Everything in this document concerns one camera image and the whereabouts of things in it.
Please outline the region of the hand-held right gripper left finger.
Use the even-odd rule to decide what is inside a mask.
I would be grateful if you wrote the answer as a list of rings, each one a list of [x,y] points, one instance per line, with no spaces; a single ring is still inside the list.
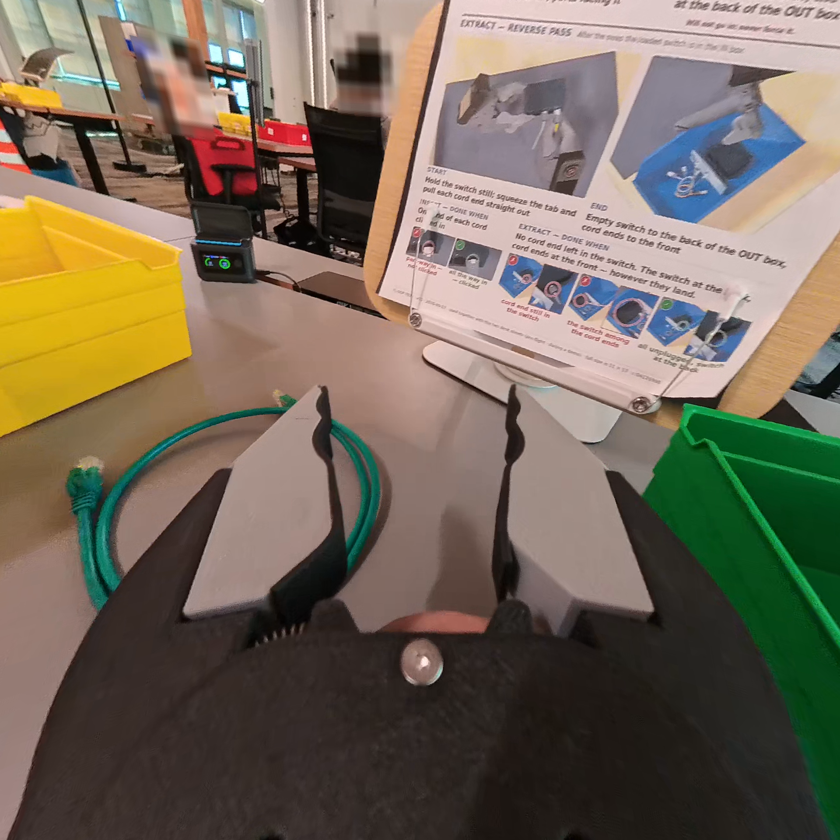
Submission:
[[[329,392],[311,388],[196,498],[196,570],[182,614],[309,622],[347,571]]]

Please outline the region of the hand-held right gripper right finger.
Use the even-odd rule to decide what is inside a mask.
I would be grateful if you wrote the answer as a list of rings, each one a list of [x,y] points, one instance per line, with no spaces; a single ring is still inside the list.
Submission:
[[[587,611],[646,621],[654,605],[603,462],[519,385],[505,428],[491,559],[498,601],[522,602],[560,637]]]

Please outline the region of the green plastic bin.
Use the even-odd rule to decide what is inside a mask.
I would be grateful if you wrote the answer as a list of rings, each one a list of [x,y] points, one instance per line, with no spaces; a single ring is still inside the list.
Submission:
[[[690,405],[644,498],[750,631],[838,838],[838,437]]]

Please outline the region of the white board stand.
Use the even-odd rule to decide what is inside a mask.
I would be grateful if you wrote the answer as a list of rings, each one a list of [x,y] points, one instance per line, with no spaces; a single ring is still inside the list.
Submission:
[[[645,416],[662,405],[660,395],[621,383],[611,374],[552,360],[521,343],[456,327],[416,309],[411,309],[408,321],[434,339],[423,349],[427,364],[504,404],[516,386],[584,444],[601,443],[620,413]]]

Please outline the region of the small black charging case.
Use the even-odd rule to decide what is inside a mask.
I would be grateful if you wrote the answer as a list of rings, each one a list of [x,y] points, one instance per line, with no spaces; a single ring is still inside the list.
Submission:
[[[252,284],[257,281],[254,229],[249,211],[221,203],[190,204],[196,272],[204,281]]]

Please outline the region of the yellow plastic bin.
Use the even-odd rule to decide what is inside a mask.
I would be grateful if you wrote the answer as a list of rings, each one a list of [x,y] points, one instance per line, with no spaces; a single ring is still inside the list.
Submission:
[[[1,217],[1,435],[191,356],[179,248],[36,196]]]

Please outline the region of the red office chair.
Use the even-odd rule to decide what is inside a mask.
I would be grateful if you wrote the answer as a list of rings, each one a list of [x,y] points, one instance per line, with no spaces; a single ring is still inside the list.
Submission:
[[[261,208],[253,144],[219,129],[196,136],[174,135],[187,202],[238,206],[255,215]]]

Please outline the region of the red storage bin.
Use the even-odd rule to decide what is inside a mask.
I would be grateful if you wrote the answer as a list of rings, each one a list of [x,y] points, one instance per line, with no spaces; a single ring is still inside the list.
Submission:
[[[303,123],[288,123],[267,119],[257,127],[258,138],[273,144],[289,145],[296,148],[311,147],[308,126]]]

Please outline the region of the orange traffic cone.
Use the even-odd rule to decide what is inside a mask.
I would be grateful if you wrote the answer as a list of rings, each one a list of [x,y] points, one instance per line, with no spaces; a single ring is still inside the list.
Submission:
[[[1,166],[14,172],[31,174],[29,167],[20,153],[18,145],[7,131],[3,121],[1,121],[0,135]]]

